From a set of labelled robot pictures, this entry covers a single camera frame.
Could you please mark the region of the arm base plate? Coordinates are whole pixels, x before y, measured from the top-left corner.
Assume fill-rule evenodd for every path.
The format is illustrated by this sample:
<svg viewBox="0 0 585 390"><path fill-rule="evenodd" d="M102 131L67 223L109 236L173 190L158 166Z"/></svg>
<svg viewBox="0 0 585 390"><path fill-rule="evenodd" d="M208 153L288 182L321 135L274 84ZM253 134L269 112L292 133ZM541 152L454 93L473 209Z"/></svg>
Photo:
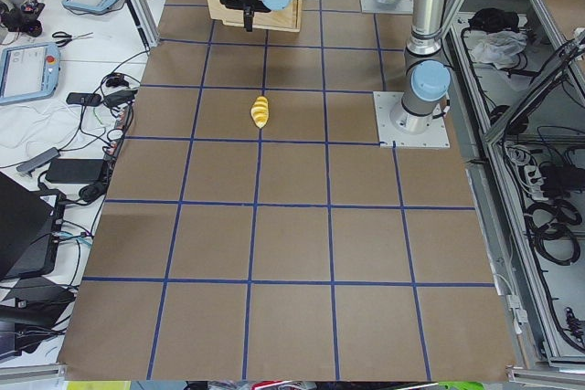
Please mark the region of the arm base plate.
<svg viewBox="0 0 585 390"><path fill-rule="evenodd" d="M360 0L361 11L369 14L411 15L413 0Z"/></svg>
<svg viewBox="0 0 585 390"><path fill-rule="evenodd" d="M450 141L436 103L431 115L414 116L402 106L402 92L374 91L378 144L383 148L449 149Z"/></svg>

